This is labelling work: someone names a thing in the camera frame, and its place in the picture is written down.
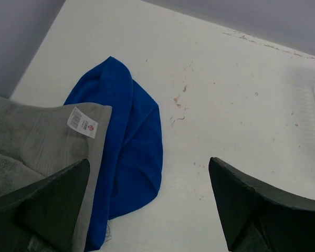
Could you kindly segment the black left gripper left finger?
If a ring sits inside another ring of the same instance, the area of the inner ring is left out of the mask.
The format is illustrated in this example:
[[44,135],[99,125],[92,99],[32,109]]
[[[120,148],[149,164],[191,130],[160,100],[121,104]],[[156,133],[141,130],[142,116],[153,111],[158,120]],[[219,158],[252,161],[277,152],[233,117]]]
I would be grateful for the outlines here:
[[0,196],[0,251],[71,251],[90,174],[83,159],[38,182]]

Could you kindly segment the blue microfiber towel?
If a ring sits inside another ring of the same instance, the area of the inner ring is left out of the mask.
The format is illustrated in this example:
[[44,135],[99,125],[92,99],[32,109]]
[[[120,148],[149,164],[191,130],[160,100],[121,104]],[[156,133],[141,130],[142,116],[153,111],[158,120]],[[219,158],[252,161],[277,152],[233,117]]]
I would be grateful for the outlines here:
[[153,201],[162,181],[163,144],[158,104],[113,57],[85,73],[66,104],[112,108],[94,194],[85,251],[104,243],[109,220]]

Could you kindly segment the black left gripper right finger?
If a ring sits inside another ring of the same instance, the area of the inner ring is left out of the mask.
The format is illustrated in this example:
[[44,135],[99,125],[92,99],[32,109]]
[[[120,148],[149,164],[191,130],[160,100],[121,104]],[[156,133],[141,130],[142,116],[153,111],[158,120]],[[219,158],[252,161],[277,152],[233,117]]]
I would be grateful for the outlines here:
[[210,159],[209,175],[229,251],[315,251],[315,200]]

